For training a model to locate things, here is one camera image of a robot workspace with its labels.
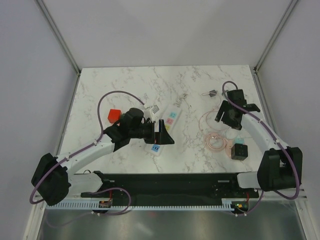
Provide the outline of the teal small plug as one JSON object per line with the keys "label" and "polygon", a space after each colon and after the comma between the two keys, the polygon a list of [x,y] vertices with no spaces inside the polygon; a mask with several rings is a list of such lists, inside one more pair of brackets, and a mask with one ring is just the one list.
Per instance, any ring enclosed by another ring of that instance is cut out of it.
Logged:
{"label": "teal small plug", "polygon": [[233,143],[234,144],[241,144],[241,145],[244,145],[245,144],[245,139],[244,138],[235,138],[234,140],[233,140]]}

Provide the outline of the small grey charger plug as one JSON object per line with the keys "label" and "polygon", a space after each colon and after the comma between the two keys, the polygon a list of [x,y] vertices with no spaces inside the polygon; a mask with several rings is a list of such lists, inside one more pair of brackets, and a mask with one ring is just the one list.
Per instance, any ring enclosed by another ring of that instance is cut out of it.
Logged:
{"label": "small grey charger plug", "polygon": [[208,95],[212,98],[215,97],[217,95],[217,91],[216,90],[211,90]]}

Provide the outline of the black cube adapter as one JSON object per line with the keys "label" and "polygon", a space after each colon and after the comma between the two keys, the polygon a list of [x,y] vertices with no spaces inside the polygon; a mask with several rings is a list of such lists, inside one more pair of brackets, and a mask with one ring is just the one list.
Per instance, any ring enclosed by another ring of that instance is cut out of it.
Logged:
{"label": "black cube adapter", "polygon": [[243,161],[249,156],[246,144],[235,143],[231,148],[231,159]]}

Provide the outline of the red cube plug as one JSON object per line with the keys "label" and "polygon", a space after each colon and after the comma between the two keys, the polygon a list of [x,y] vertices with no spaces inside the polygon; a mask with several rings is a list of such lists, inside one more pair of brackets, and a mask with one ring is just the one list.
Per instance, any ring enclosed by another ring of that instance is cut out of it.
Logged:
{"label": "red cube plug", "polygon": [[121,118],[121,115],[122,115],[122,111],[120,109],[112,108],[109,110],[107,119],[111,124],[114,124]]}

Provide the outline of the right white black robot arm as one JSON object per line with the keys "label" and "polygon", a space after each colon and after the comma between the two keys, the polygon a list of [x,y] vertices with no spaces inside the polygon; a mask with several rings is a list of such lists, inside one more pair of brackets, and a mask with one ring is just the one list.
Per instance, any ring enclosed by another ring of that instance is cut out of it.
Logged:
{"label": "right white black robot arm", "polygon": [[298,147],[290,147],[270,129],[258,106],[245,100],[243,90],[226,93],[215,121],[223,122],[234,130],[245,129],[262,152],[257,171],[239,173],[237,179],[229,184],[233,196],[242,196],[248,188],[265,192],[300,188],[302,151]]}

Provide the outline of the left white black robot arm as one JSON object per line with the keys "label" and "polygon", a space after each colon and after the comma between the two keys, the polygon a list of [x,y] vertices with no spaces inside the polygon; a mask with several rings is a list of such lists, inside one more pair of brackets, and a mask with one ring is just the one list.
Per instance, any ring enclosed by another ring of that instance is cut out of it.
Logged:
{"label": "left white black robot arm", "polygon": [[174,139],[165,128],[165,121],[160,119],[158,130],[155,123],[143,121],[144,112],[138,108],[130,108],[113,125],[102,129],[98,139],[75,152],[53,156],[47,153],[40,158],[31,179],[35,193],[39,193],[42,201],[48,206],[60,203],[70,192],[71,177],[80,169],[93,161],[109,155],[128,145],[132,139],[142,139],[146,144],[173,145]]}

